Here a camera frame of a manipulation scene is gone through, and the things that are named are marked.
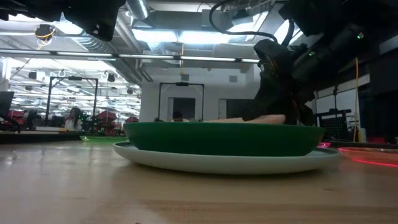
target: desk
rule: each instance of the desk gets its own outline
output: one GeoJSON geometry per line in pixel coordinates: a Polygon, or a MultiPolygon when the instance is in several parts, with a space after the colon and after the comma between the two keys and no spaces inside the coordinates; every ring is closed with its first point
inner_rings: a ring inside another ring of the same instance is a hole
{"type": "Polygon", "coordinates": [[[131,164],[110,145],[2,145],[1,223],[397,223],[398,169],[342,160],[291,175],[131,164]]]}

